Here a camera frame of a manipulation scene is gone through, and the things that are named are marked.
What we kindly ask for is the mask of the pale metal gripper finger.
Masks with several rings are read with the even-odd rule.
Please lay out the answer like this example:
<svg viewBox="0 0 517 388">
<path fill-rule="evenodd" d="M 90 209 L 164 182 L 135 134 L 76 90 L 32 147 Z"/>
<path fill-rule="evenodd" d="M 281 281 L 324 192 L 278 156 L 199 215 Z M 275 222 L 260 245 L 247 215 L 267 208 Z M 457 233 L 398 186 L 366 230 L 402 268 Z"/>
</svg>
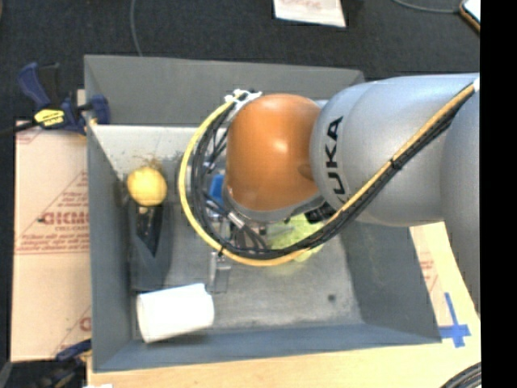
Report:
<svg viewBox="0 0 517 388">
<path fill-rule="evenodd" d="M 218 279 L 219 255 L 217 251 L 212 251 L 208 261 L 207 291 L 216 292 Z"/>
<path fill-rule="evenodd" d="M 229 285 L 229 276 L 232 270 L 231 261 L 225 256 L 217 259 L 217 292 L 225 293 Z"/>
</svg>

